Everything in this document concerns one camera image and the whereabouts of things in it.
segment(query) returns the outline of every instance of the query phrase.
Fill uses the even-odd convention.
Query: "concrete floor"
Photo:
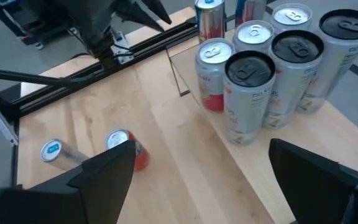
[[[162,0],[169,14],[185,7],[193,7],[193,0]],[[299,2],[313,10],[315,26],[318,18],[332,9],[358,9],[358,1],[354,0],[278,0],[269,6],[275,8],[286,2]],[[234,14],[235,0],[226,0],[227,15]],[[112,21],[117,30],[132,32],[141,26],[132,22],[123,25],[119,19]],[[85,52],[85,48],[74,37],[63,37],[48,43],[41,51],[33,46],[25,46],[16,40],[14,34],[0,22],[0,69],[38,74],[69,60],[73,55]],[[14,82],[0,81],[0,91],[15,85]],[[335,88],[329,101],[358,126],[358,76],[348,72]],[[9,186],[11,174],[12,149],[0,134],[0,187]]]

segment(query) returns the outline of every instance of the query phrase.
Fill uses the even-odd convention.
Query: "black can lid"
[[[226,62],[225,72],[230,81],[244,87],[258,87],[274,76],[273,60],[253,50],[238,52]]]
[[[358,11],[353,9],[338,9],[326,13],[319,23],[320,29],[342,40],[358,39]]]
[[[307,63],[323,53],[320,37],[304,30],[289,30],[278,34],[272,41],[272,51],[280,59],[291,63]]]

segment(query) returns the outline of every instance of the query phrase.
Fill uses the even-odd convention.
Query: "wooden table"
[[[175,26],[193,17],[171,15]],[[127,35],[135,44],[157,32]],[[289,223],[294,217],[273,176],[267,149],[282,138],[358,170],[358,128],[327,103],[297,114],[279,131],[262,130],[248,147],[223,137],[223,116],[200,106],[194,71],[197,39],[188,40],[21,119],[17,181],[28,188],[63,171],[41,162],[39,150],[59,138],[88,156],[104,151],[107,134],[127,128],[150,151],[146,170],[132,179],[119,223]],[[80,57],[42,75],[69,75],[95,63]],[[179,77],[180,97],[173,74]],[[22,95],[40,85],[22,84]]]

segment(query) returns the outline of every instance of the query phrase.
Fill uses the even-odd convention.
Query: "energy drink can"
[[[263,20],[267,0],[237,0],[236,28],[251,20]]]
[[[232,42],[236,52],[256,50],[267,54],[273,33],[273,27],[265,21],[248,21],[236,29]]]
[[[275,33],[286,30],[309,30],[312,23],[311,9],[298,3],[282,4],[274,9],[270,23]]]
[[[222,38],[209,39],[200,45],[196,71],[201,100],[209,110],[223,111],[224,66],[233,53],[233,45]]]
[[[115,129],[108,134],[106,138],[106,150],[112,149],[127,140],[135,141],[136,159],[134,170],[141,171],[145,169],[150,160],[149,152],[147,152],[146,148],[135,138],[134,134],[126,129]]]
[[[273,60],[256,51],[234,54],[226,62],[224,114],[227,138],[241,145],[256,140],[275,81]]]
[[[196,0],[195,9],[200,43],[212,38],[224,38],[224,0]]]
[[[89,159],[59,139],[46,142],[41,148],[40,157],[42,161],[62,170],[70,170]]]
[[[300,113],[319,110],[358,56],[358,11],[328,12],[320,19],[318,32],[324,42],[323,61],[298,104]]]
[[[278,129],[288,124],[321,63],[323,50],[323,41],[304,30],[285,31],[273,39],[269,55],[276,65],[276,81],[263,127]]]

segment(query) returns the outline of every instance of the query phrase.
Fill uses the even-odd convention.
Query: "silver can lid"
[[[224,0],[196,0],[195,5],[201,9],[213,9],[224,3]]]
[[[278,6],[273,11],[273,18],[281,24],[294,26],[308,22],[311,14],[311,9],[304,4],[288,3]]]
[[[223,38],[213,38],[200,45],[198,55],[203,62],[215,64],[227,61],[233,51],[233,45],[230,41]]]
[[[51,139],[41,148],[40,156],[44,162],[52,162],[62,150],[62,142],[59,139]]]
[[[265,21],[248,21],[237,28],[236,35],[243,43],[262,44],[273,36],[273,27]]]
[[[116,129],[112,131],[106,138],[106,150],[116,147],[128,139],[129,134],[126,130]]]

